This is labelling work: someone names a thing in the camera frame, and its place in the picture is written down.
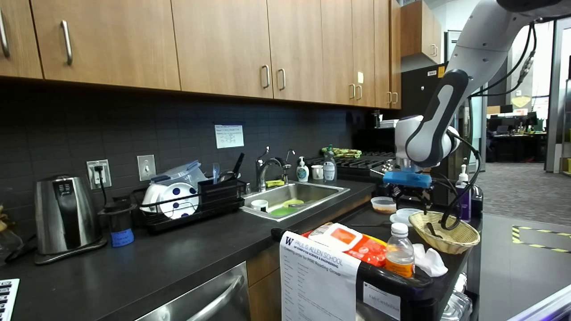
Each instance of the cup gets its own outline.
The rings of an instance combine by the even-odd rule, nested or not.
[[[314,179],[323,179],[323,163],[313,163],[311,165],[311,176],[314,178]]]
[[[252,206],[259,212],[268,212],[268,201],[266,199],[254,199]]]

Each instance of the bottle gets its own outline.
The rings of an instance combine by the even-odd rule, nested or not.
[[[386,269],[404,277],[414,276],[414,247],[409,240],[409,226],[405,222],[391,224]]]
[[[470,319],[473,311],[473,302],[470,295],[464,292],[466,286],[466,274],[459,274],[455,288],[446,302],[441,321],[463,321]]]
[[[457,179],[457,197],[459,197],[459,217],[463,220],[471,220],[471,188],[468,187],[470,176],[466,172],[466,163],[463,163],[463,172]]]
[[[307,181],[309,179],[309,167],[306,165],[304,156],[300,156],[300,163],[297,167],[298,181]]]
[[[338,163],[334,156],[334,147],[329,146],[325,151],[325,160],[323,160],[323,179],[325,181],[334,181],[338,178]]]

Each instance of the stainless steel appliance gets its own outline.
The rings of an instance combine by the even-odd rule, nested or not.
[[[106,244],[90,192],[74,174],[58,174],[36,183],[36,229],[36,263]]]
[[[154,308],[138,321],[248,321],[250,301],[247,263],[241,261],[216,277]]]

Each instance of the document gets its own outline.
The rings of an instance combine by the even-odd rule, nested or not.
[[[359,261],[286,231],[281,240],[282,319],[354,321]]]

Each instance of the wall outlet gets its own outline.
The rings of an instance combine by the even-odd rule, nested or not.
[[[138,154],[140,181],[157,174],[156,154]]]
[[[111,179],[109,160],[107,158],[88,160],[88,176],[90,176],[91,188],[100,188],[102,185],[111,187],[113,179]]]

